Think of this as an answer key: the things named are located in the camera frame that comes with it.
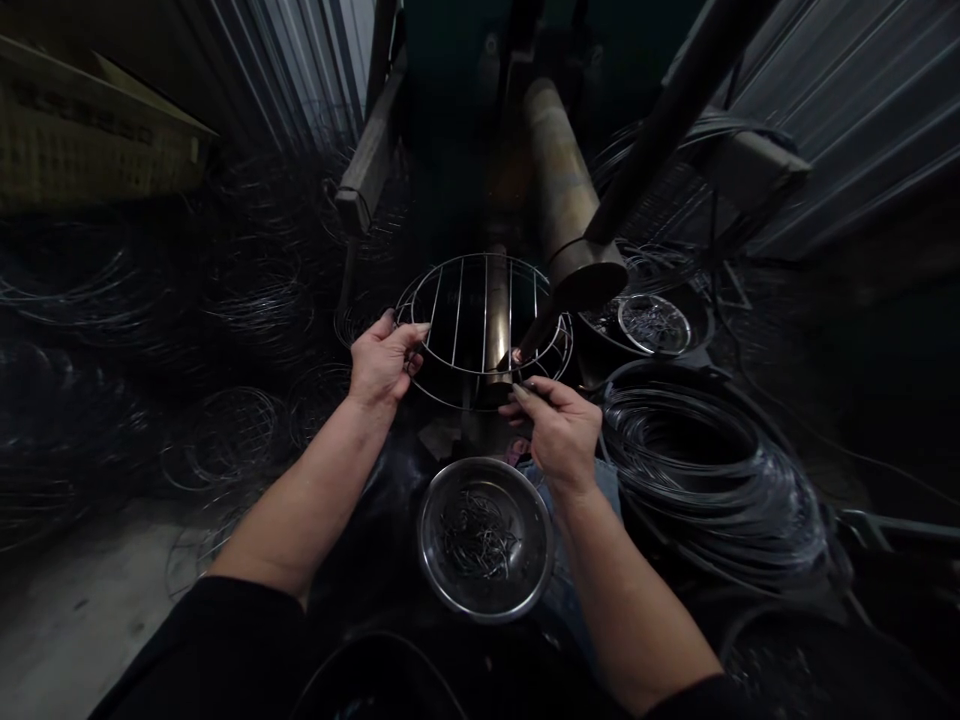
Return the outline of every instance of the person's right hand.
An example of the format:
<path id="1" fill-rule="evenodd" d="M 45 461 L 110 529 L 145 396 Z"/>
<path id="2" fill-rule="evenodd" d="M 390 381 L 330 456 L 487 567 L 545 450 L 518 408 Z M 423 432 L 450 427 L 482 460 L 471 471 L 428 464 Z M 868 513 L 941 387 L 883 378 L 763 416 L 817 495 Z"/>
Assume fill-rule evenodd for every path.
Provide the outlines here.
<path id="1" fill-rule="evenodd" d="M 533 377 L 524 386 L 514 384 L 512 402 L 501 406 L 500 414 L 514 427 L 524 422 L 524 415 L 533 421 L 531 453 L 551 489 L 579 495 L 596 487 L 593 456 L 603 420 L 600 408 L 556 380 Z"/>
<path id="2" fill-rule="evenodd" d="M 394 328 L 393 320 L 393 310 L 387 310 L 350 348 L 353 370 L 347 397 L 368 410 L 395 409 L 423 365 L 417 349 L 430 323 Z"/>

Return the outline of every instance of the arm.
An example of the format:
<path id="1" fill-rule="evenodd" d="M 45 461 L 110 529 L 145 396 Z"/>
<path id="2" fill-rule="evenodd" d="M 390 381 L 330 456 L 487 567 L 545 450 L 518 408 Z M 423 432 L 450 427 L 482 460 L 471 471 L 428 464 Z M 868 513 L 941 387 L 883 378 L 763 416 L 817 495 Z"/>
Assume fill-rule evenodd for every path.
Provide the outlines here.
<path id="1" fill-rule="evenodd" d="M 306 597 L 383 447 L 429 324 L 393 330 L 393 312 L 351 348 L 350 393 L 306 451 L 251 508 L 208 575 Z"/>
<path id="2" fill-rule="evenodd" d="M 643 558 L 603 497 L 593 456 L 600 409 L 537 377 L 500 408 L 534 423 L 533 458 L 550 485 L 574 584 L 613 696 L 635 715 L 723 672 L 700 629 Z"/>

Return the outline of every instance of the black shirt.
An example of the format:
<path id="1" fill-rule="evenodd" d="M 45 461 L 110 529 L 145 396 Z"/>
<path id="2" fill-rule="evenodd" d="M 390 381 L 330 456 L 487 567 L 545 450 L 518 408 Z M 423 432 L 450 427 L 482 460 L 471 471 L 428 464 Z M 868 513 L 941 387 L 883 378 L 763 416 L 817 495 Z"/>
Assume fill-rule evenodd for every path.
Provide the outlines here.
<path id="1" fill-rule="evenodd" d="M 345 686 L 350 683 L 334 676 L 331 684 L 329 673 L 326 683 L 317 682 L 317 678 L 331 663 L 324 664 L 322 670 L 318 671 L 316 661 L 310 657 L 307 627 L 306 615 L 300 604 L 289 595 L 240 580 L 205 578 L 171 611 L 91 717 L 97 720 L 210 720 L 218 717 L 285 718 L 295 713 L 298 718 L 312 718 L 328 716 L 331 707 L 339 710 L 340 717 L 411 715 L 411 712 L 407 712 L 411 708 L 405 707 L 405 704 L 416 704 L 416 701 L 391 694 L 392 691 L 384 689 L 382 685 L 378 686 L 379 694 L 389 697 L 392 704 L 380 702 L 377 708 L 372 708 L 356 700 L 352 704 L 335 707 L 329 703 L 318 705 L 317 698 L 314 698 L 312 707 L 323 706 L 325 711 L 311 709 L 310 691 L 305 693 L 305 688 L 312 688 L 314 695 L 318 692 L 330 695 L 348 692 Z M 397 652 L 404 650 L 403 645 L 413 648 L 412 643 L 396 636 L 393 645 L 399 648 Z M 410 651 L 410 659 L 406 660 L 390 659 L 392 652 L 378 650 L 374 656 L 368 655 L 367 660 L 355 665 L 355 668 L 360 668 L 359 675 L 362 677 L 359 680 L 367 682 L 370 680 L 368 676 L 379 670 L 391 677 L 394 685 L 401 685 L 408 691 L 414 687 L 425 695 L 436 695 L 426 705 L 416 704 L 419 710 L 415 714 L 419 717 L 482 717 L 475 706 L 458 702 L 457 693 L 445 680 L 424 680 L 424 676 L 440 677 L 450 671 L 448 664 L 438 663 L 444 668 L 440 672 L 424 653 L 415 648 Z M 378 667 L 377 661 L 384 666 Z M 421 673 L 416 668 L 419 663 L 430 669 Z M 511 698 L 510 707 L 524 707 L 518 714 L 525 717 L 557 716 L 557 707 L 570 710 L 570 713 L 562 712 L 568 717 L 574 716 L 583 707 L 590 709 L 590 717 L 625 717 L 609 697 L 596 690 L 592 680 L 580 677 L 574 681 L 564 676 L 564 672 L 552 667 L 547 671 L 548 677 L 553 679 L 549 685 L 550 692 L 555 695 L 550 700 L 557 700 L 553 706 L 545 702 L 544 693 L 539 691 L 532 693 L 534 697 L 530 699 L 531 704 L 524 707 L 523 699 L 518 704 L 515 698 Z M 516 670 L 510 672 L 512 677 L 517 674 Z M 486 694 L 496 695 L 496 690 L 487 690 Z M 362 696 L 362 693 L 356 695 L 357 698 Z M 390 710 L 384 712 L 386 705 Z M 669 720 L 750 718 L 761 715 L 741 698 L 730 680 L 718 676 L 667 699 L 646 717 Z"/>

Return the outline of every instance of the metal bowl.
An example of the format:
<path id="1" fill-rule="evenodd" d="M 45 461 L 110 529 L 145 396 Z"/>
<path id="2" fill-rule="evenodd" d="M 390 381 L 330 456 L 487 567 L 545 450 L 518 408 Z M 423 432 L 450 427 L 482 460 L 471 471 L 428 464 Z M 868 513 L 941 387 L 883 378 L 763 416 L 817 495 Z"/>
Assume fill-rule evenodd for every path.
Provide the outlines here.
<path id="1" fill-rule="evenodd" d="M 497 576 L 465 576 L 445 542 L 441 519 L 464 491 L 495 505 L 516 539 Z M 526 614 L 553 572 L 553 526 L 543 499 L 516 469 L 492 458 L 458 460 L 437 473 L 420 511 L 418 541 L 420 565 L 440 600 L 484 625 Z"/>
<path id="2" fill-rule="evenodd" d="M 690 323 L 673 303 L 657 295 L 630 295 L 617 312 L 620 329 L 647 355 L 682 355 L 690 345 Z"/>

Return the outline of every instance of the gray floor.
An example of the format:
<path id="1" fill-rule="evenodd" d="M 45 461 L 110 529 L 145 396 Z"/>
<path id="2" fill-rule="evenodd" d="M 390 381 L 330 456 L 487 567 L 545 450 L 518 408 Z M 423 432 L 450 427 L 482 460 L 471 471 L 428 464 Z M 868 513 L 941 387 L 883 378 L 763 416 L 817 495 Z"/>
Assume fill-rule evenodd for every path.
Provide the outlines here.
<path id="1" fill-rule="evenodd" d="M 167 616 L 164 503 L 87 524 L 2 573 L 0 716 L 85 718 Z"/>

